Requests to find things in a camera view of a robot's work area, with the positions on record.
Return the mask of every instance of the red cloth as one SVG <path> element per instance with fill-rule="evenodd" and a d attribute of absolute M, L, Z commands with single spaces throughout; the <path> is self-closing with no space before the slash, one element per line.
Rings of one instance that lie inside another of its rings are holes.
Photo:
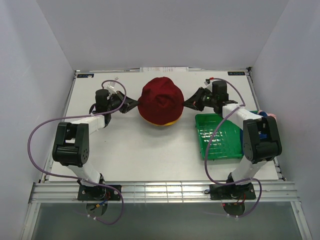
<path fill-rule="evenodd" d="M 152 124 L 165 125 L 179 119 L 184 95 L 168 77 L 156 77 L 142 89 L 138 110 Z"/>

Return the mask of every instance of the purple cable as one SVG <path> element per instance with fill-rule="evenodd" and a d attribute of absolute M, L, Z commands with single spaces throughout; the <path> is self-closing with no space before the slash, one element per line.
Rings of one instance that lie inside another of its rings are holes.
<path fill-rule="evenodd" d="M 116 109 L 111 110 L 111 111 L 106 111 L 106 112 L 100 112 L 100 113 L 97 113 L 97 114 L 93 114 L 93 116 L 115 113 L 115 112 L 118 111 L 118 110 L 124 105 L 124 103 L 125 103 L 125 100 L 126 100 L 126 98 L 127 98 L 127 90 L 126 90 L 125 86 L 124 86 L 121 82 L 118 82 L 118 81 L 116 81 L 116 80 L 105 80 L 105 81 L 103 81 L 103 82 L 101 83 L 102 89 L 104 89 L 104 83 L 107 83 L 107 82 L 117 83 L 117 84 L 121 85 L 121 87 L 122 87 L 123 90 L 124 90 L 124 98 L 123 98 L 123 101 L 121 102 L 120 106 L 117 107 Z M 81 181 L 86 181 L 86 182 L 89 183 L 89 184 L 93 184 L 93 185 L 96 185 L 96 186 L 101 186 L 101 187 L 108 188 L 108 189 L 111 189 L 111 190 L 113 190 L 113 191 L 116 191 L 116 192 L 119 194 L 119 196 L 120 196 L 120 198 L 121 198 L 121 202 L 122 202 L 122 204 L 121 204 L 121 213 L 119 214 L 119 217 L 118 217 L 116 220 L 114 220 L 113 222 L 100 221 L 100 222 L 102 222 L 102 223 L 104 223 L 104 224 L 107 224 L 107 225 L 113 225 L 113 224 L 115 224 L 117 221 L 119 221 L 119 219 L 122 217 L 123 212 L 124 212 L 124 207 L 125 207 L 125 206 L 124 206 L 124 198 L 123 198 L 121 192 L 120 192 L 118 189 L 116 189 L 116 188 L 114 188 L 114 187 L 112 187 L 112 186 L 109 186 L 109 185 L 99 184 L 99 183 L 95 183 L 95 182 L 92 182 L 92 181 L 88 181 L 88 180 L 82 179 L 81 177 L 77 177 L 77 176 L 60 175 L 60 174 L 55 174 L 55 173 L 51 173 L 51 172 L 45 171 L 44 169 L 42 169 L 41 167 L 39 167 L 39 166 L 36 164 L 35 160 L 34 160 L 33 157 L 32 157 L 32 154 L 31 154 L 31 140 L 32 140 L 32 137 L 33 137 L 33 135 L 35 134 L 35 132 L 36 132 L 40 127 L 42 127 L 43 125 L 45 125 L 45 124 L 47 124 L 47 123 L 51 123 L 51 122 L 53 122 L 53 121 L 57 121 L 57 120 L 79 119 L 79 118 L 87 118 L 87 117 L 91 117 L 91 116 L 92 116 L 91 114 L 89 114 L 89 115 L 79 115 L 79 116 L 63 116 L 63 117 L 52 118 L 52 119 L 49 119 L 49 120 L 47 120 L 47 121 L 44 121 L 44 122 L 40 123 L 40 124 L 39 124 L 38 126 L 36 126 L 36 127 L 32 130 L 32 132 L 30 133 L 30 136 L 29 136 L 29 138 L 28 138 L 28 143 L 27 143 L 27 152 L 28 152 L 28 156 L 29 156 L 29 159 L 30 159 L 32 165 L 33 165 L 36 169 L 38 169 L 40 172 L 42 172 L 42 173 L 44 173 L 44 174 L 47 174 L 47 175 L 50 175 L 50 176 L 54 176 L 54 177 L 67 178 L 67 179 L 77 179 L 77 180 L 81 180 Z"/>
<path fill-rule="evenodd" d="M 217 185 L 220 185 L 220 186 L 230 186 L 230 185 L 235 185 L 235 184 L 239 184 L 239 183 L 243 183 L 243 182 L 246 182 L 246 181 L 251 181 L 251 180 L 254 180 L 256 182 L 258 182 L 259 184 L 259 196 L 255 202 L 255 204 L 253 205 L 253 207 L 248 211 L 246 212 L 245 214 L 243 215 L 240 215 L 240 216 L 235 216 L 235 215 L 230 215 L 231 217 L 235 217 L 235 218 L 241 218 L 241 217 L 245 217 L 247 216 L 248 214 L 250 214 L 258 205 L 260 199 L 261 199 L 261 195 L 262 195 L 262 185 L 261 185 L 261 182 L 256 179 L 256 178 L 245 178 L 245 179 L 242 179 L 242 180 L 238 180 L 238 181 L 234 181 L 234 182 L 229 182 L 229 183 L 222 183 L 222 182 L 218 182 L 216 180 L 214 180 L 210 174 L 209 174 L 209 171 L 208 171 L 208 154 L 209 154 L 209 149 L 210 149 L 210 145 L 215 137 L 215 135 L 217 134 L 219 128 L 221 127 L 221 125 L 232 115 L 234 114 L 237 110 L 240 109 L 240 107 L 245 107 L 246 104 L 245 104 L 245 101 L 243 99 L 243 97 L 241 96 L 240 92 L 236 89 L 236 87 L 234 85 L 232 85 L 230 82 L 228 82 L 227 80 L 224 80 L 222 78 L 214 78 L 214 80 L 221 80 L 221 81 L 224 81 L 226 82 L 227 84 L 229 84 L 239 95 L 241 101 L 242 101 L 242 104 L 239 105 L 237 108 L 235 108 L 233 111 L 231 111 L 226 117 L 224 117 L 222 119 L 222 121 L 218 124 L 218 126 L 216 127 L 216 129 L 214 130 L 213 134 L 211 135 L 210 137 L 210 140 L 208 142 L 208 145 L 206 146 L 206 149 L 205 149 L 205 155 L 204 155 L 204 169 L 205 169 L 205 174 L 206 176 L 209 178 L 209 180 L 211 182 L 213 182 L 214 184 L 217 184 Z"/>

